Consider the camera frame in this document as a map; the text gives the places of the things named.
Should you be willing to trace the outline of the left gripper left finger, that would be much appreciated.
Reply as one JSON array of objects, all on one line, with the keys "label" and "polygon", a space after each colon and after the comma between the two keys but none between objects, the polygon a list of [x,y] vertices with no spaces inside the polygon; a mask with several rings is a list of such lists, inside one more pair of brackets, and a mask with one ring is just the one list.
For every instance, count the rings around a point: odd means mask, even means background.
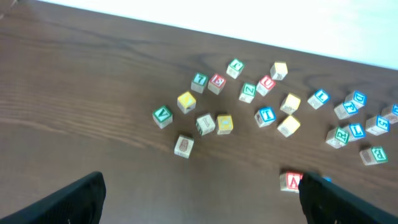
[{"label": "left gripper left finger", "polygon": [[105,198],[103,174],[96,171],[2,218],[1,223],[98,224]]}]

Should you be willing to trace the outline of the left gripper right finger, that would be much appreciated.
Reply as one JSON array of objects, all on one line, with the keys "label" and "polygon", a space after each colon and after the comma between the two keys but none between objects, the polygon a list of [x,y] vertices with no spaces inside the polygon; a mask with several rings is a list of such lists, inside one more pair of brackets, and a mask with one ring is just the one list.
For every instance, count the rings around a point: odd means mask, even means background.
[{"label": "left gripper right finger", "polygon": [[314,172],[298,185],[300,204],[308,223],[397,223],[397,217],[375,207]]}]

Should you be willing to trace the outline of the red A block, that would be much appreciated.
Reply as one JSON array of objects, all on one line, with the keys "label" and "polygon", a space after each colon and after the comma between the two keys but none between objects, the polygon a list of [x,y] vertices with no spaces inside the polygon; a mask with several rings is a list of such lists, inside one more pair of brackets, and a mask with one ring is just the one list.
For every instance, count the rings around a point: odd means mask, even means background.
[{"label": "red A block", "polygon": [[301,172],[284,172],[279,176],[280,190],[299,193],[299,183],[302,180]]}]

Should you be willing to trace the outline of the green R block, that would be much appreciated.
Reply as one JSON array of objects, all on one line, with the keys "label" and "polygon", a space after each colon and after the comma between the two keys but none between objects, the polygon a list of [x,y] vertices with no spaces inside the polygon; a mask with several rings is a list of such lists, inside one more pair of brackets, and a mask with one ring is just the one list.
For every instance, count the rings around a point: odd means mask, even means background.
[{"label": "green R block", "polygon": [[328,132],[325,142],[335,149],[339,149],[347,145],[349,141],[350,133],[341,128],[337,127]]}]

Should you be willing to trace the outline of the blue 5 block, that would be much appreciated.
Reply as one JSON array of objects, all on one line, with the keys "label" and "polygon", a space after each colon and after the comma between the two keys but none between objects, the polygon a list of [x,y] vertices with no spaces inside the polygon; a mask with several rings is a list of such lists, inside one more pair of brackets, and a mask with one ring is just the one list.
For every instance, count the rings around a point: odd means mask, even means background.
[{"label": "blue 5 block", "polygon": [[377,115],[366,121],[365,130],[375,136],[379,136],[389,132],[390,122],[386,118]]}]

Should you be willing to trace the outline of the blue P block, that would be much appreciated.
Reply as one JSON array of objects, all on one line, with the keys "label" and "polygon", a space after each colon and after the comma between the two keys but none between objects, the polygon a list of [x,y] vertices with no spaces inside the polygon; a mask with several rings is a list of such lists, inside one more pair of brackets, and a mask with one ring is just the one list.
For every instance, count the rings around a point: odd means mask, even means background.
[{"label": "blue P block", "polygon": [[338,119],[347,119],[358,114],[358,109],[351,101],[343,102],[334,108]]}]

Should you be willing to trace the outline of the yellow C block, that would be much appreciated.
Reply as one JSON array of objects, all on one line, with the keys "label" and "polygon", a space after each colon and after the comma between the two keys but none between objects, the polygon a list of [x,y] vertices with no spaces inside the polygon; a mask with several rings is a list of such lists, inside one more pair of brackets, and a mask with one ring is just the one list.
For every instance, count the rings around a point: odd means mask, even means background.
[{"label": "yellow C block", "polygon": [[301,99],[293,94],[293,93],[289,93],[286,98],[283,100],[281,106],[280,106],[280,110],[292,115],[294,112],[296,112],[300,106],[300,102]]}]

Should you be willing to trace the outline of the blue L block upper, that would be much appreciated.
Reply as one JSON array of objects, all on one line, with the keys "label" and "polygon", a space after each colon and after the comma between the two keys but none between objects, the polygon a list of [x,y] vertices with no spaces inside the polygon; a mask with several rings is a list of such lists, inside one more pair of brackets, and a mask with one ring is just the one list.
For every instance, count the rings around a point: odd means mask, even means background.
[{"label": "blue L block upper", "polygon": [[330,95],[323,89],[317,90],[308,100],[307,103],[315,110],[326,104],[330,100]]}]

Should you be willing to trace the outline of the blue D block right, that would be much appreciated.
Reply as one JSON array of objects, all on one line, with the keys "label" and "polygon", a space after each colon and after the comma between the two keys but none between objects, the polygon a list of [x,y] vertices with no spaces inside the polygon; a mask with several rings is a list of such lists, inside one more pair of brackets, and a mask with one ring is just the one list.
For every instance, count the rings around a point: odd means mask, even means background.
[{"label": "blue D block right", "polygon": [[398,121],[398,105],[392,104],[381,111],[381,116],[387,119],[391,124]]}]

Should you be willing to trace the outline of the blue D block left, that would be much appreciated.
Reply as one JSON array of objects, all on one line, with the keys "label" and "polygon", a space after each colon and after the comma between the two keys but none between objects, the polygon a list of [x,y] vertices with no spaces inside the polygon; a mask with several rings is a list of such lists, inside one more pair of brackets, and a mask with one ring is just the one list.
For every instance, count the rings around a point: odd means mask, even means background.
[{"label": "blue D block left", "polygon": [[352,102],[357,109],[360,109],[366,105],[367,96],[364,93],[355,90],[346,96],[345,102]]}]

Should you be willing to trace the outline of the red U block left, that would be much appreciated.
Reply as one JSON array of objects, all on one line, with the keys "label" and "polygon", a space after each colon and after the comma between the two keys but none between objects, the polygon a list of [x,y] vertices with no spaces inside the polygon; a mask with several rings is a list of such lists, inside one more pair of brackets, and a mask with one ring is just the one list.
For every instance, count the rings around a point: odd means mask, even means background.
[{"label": "red U block left", "polygon": [[256,86],[256,91],[261,96],[266,96],[274,87],[275,81],[269,75],[266,75],[259,80]]}]

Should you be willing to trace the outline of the green Z block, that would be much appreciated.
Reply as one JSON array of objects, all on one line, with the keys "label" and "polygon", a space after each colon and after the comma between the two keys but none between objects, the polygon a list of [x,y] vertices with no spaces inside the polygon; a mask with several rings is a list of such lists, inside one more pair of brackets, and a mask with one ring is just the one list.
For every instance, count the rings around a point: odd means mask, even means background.
[{"label": "green Z block", "polygon": [[245,103],[251,103],[256,95],[256,85],[245,82],[239,94],[239,100]]}]

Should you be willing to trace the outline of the yellow block top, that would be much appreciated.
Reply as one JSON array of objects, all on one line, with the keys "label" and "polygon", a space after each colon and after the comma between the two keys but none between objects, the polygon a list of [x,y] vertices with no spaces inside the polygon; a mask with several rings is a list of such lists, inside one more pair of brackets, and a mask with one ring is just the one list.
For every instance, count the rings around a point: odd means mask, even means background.
[{"label": "yellow block top", "polygon": [[282,61],[274,62],[270,69],[270,75],[273,80],[283,80],[288,74],[287,64]]}]

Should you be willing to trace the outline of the yellow K block left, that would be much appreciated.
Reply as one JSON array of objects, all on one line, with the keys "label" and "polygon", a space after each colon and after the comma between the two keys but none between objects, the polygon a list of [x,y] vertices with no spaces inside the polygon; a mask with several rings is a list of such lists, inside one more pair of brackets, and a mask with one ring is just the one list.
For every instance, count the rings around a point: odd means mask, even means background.
[{"label": "yellow K block left", "polygon": [[177,106],[183,114],[187,114],[191,110],[195,109],[196,103],[196,99],[189,91],[186,91],[177,98]]}]

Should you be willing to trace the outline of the green J block top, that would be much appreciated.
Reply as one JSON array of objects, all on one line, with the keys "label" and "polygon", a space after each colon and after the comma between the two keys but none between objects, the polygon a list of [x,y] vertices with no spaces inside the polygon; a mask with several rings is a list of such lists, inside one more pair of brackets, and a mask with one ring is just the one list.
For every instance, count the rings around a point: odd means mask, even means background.
[{"label": "green J block top", "polygon": [[228,65],[226,73],[233,79],[237,79],[242,73],[245,64],[237,58],[234,58]]}]

